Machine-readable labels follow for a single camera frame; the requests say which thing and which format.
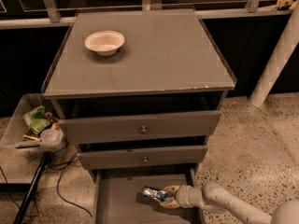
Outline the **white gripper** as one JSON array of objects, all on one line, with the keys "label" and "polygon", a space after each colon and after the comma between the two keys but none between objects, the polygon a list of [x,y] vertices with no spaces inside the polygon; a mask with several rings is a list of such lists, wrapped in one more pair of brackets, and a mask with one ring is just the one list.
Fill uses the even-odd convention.
[{"label": "white gripper", "polygon": [[165,202],[160,202],[160,206],[163,208],[202,208],[205,205],[203,193],[200,188],[172,185],[164,187],[164,190],[170,194],[176,194],[176,199],[171,197]]}]

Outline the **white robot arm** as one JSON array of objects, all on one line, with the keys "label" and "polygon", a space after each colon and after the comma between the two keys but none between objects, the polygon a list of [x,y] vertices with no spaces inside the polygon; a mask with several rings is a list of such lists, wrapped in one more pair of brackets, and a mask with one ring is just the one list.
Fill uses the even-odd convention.
[{"label": "white robot arm", "polygon": [[272,215],[246,203],[229,193],[215,182],[202,188],[191,186],[169,186],[157,194],[165,208],[193,208],[212,212],[226,210],[243,224],[299,224],[299,201],[281,203]]}]

